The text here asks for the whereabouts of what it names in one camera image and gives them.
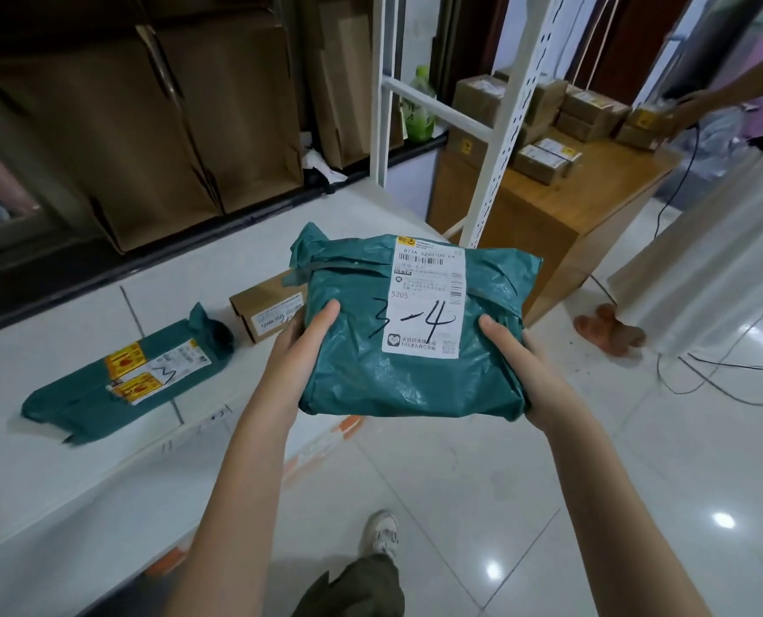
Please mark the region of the person's white shoe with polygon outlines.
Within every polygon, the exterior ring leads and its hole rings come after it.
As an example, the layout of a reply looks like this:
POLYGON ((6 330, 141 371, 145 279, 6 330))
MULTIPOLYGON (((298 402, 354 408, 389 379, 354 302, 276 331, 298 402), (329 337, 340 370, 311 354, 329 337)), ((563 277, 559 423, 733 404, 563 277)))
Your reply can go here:
POLYGON ((399 528, 393 511, 385 508, 372 514, 363 529, 357 555, 385 556, 395 562, 399 548, 399 528))

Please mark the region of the white metal rack frame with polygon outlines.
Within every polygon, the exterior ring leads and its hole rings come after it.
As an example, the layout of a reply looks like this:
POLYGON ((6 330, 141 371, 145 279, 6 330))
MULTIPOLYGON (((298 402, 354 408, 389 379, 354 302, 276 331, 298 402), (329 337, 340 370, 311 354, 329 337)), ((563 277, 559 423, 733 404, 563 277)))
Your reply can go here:
POLYGON ((565 33, 560 14, 566 0, 536 0, 528 12, 494 126, 479 123, 437 99, 418 92, 394 76, 398 2, 399 0, 373 0, 372 6, 369 177, 378 187, 385 186, 394 95, 423 107, 428 113, 487 144, 488 149, 469 210, 464 219, 443 234, 448 239, 460 233, 461 247, 476 248, 497 198, 541 71, 553 54, 553 41, 565 33))

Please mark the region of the person's left forearm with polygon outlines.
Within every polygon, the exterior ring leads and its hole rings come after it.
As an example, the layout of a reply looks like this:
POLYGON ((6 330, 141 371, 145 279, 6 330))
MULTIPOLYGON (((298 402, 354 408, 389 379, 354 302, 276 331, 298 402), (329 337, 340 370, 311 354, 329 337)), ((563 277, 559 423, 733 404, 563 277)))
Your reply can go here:
POLYGON ((244 410, 162 617, 261 617, 295 403, 244 410))

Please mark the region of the small brown cardboard box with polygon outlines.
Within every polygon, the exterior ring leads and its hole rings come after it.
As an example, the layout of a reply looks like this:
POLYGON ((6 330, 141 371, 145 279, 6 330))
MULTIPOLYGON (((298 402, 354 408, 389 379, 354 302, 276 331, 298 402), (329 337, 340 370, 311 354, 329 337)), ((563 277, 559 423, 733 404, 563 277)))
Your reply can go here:
POLYGON ((232 310, 243 323, 246 345, 263 342, 283 331, 306 304, 307 285, 284 285, 291 270, 260 282, 229 298, 232 310))

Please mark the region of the person's right hand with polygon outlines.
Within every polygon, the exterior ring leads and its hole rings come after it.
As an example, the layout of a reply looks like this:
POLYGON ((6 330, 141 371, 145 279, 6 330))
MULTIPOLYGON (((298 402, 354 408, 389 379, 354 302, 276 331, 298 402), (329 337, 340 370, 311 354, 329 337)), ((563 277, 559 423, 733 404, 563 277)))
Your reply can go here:
POLYGON ((582 398, 545 358, 541 346, 529 331, 521 332, 524 361, 507 361, 526 392, 531 424, 546 435, 588 415, 582 398))

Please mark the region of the cardboard parcel with yellow sticker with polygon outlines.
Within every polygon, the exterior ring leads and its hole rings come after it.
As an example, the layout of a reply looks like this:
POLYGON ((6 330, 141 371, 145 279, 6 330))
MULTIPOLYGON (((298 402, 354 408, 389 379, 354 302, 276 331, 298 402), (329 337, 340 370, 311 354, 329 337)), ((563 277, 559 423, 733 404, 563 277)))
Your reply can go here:
POLYGON ((643 102, 634 108, 614 133, 618 144, 655 152, 673 126, 674 107, 667 102, 643 102))

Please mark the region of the green plastic parcel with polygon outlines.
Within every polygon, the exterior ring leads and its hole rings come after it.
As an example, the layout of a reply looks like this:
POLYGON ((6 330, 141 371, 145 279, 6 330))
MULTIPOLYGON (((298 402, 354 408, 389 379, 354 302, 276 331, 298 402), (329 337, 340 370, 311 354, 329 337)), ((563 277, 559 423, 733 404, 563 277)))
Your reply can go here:
POLYGON ((21 417, 80 446, 108 437, 222 372, 234 335, 197 303, 189 316, 33 392, 21 417))
POLYGON ((308 223, 286 286, 304 285, 305 323, 335 300, 299 408, 306 414, 518 420, 531 403, 481 330, 517 339, 542 259, 516 248, 461 248, 391 234, 329 239, 308 223))

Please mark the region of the green plastic parcel, yellow stickers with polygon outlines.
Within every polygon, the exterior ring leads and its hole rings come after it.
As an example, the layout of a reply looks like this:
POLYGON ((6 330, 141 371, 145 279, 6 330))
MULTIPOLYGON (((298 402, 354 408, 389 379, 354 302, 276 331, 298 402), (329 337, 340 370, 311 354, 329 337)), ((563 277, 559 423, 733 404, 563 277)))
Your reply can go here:
POLYGON ((80 446, 108 437, 222 372, 234 335, 197 303, 189 316, 33 392, 21 417, 80 446))

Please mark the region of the green plastic bottle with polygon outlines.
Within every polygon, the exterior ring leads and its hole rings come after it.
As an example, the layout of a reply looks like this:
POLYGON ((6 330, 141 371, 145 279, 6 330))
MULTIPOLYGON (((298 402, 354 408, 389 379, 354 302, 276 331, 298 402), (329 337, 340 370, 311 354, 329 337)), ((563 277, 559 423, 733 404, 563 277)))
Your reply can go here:
MULTIPOLYGON (((428 64, 418 65, 415 70, 415 76, 409 87, 428 98, 437 97, 436 90, 430 83, 430 66, 428 64)), ((403 99, 402 114, 404 117, 407 138, 414 143, 424 143, 433 137, 436 117, 418 102, 410 99, 403 99)))

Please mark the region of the person's left hand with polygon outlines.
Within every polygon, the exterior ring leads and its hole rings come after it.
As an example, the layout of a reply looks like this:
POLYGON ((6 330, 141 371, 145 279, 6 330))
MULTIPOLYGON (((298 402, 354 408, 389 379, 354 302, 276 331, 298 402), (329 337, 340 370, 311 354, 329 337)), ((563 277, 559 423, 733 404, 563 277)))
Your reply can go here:
POLYGON ((318 354, 303 354, 306 308, 299 309, 273 343, 264 373, 247 405, 247 412, 265 415, 289 430, 298 403, 312 375, 318 354))

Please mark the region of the tall flattened cardboard box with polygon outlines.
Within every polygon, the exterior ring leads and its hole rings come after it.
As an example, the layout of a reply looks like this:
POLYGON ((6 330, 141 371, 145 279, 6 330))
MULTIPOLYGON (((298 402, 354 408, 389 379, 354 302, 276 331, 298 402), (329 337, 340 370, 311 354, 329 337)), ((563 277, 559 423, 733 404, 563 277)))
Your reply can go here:
POLYGON ((373 0, 297 0, 306 80, 327 164, 369 155, 373 0))

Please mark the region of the large flattened cardboard box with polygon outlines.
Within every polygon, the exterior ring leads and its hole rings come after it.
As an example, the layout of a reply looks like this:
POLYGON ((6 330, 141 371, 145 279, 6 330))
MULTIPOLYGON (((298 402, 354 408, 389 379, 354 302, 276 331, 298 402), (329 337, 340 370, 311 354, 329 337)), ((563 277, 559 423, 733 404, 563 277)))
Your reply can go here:
POLYGON ((198 153, 229 214, 303 185, 287 35, 267 9, 156 28, 198 153))
POLYGON ((120 253, 221 207, 142 26, 111 39, 0 42, 0 101, 120 253))

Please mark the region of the pile of small cardboard boxes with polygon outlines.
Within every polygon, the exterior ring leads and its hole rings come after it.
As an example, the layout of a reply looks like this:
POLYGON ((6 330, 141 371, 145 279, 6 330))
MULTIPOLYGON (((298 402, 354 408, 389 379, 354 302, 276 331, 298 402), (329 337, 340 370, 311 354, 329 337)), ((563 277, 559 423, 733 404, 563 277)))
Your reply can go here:
MULTIPOLYGON (((507 71, 459 81, 452 106, 478 123, 494 127, 508 85, 507 71)), ((631 107, 599 93, 541 74, 520 125, 510 166, 538 183, 551 185, 569 177, 582 152, 554 139, 557 130, 572 140, 590 143, 611 137, 631 107)))

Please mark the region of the wooden table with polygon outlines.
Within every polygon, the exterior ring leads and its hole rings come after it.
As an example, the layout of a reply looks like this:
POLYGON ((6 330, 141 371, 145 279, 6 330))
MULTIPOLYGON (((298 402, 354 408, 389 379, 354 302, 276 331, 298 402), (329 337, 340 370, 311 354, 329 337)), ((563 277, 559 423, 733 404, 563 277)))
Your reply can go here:
POLYGON ((550 186, 508 168, 479 240, 480 248, 542 258, 523 305, 527 326, 584 284, 680 162, 665 147, 647 152, 613 140, 582 144, 561 132, 551 136, 580 151, 579 164, 550 186))

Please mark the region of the person's olive trouser leg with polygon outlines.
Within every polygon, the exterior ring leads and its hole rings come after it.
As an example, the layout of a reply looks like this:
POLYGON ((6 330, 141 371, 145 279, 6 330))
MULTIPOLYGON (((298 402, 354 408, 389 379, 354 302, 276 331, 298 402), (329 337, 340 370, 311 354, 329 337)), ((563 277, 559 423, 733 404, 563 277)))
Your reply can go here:
POLYGON ((406 598, 393 559, 384 553, 354 560, 334 580, 324 572, 291 617, 404 617, 406 598))

